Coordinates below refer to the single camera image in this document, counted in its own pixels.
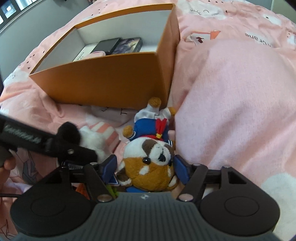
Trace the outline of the person's left hand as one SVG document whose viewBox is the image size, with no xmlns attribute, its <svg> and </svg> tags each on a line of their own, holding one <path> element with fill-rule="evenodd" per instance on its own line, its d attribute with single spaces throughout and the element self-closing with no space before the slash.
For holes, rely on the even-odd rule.
<svg viewBox="0 0 296 241">
<path fill-rule="evenodd" d="M 16 167 L 15 157 L 10 157 L 4 161 L 4 165 L 0 168 L 0 190 L 2 190 L 4 184 L 10 176 L 11 170 Z"/>
</svg>

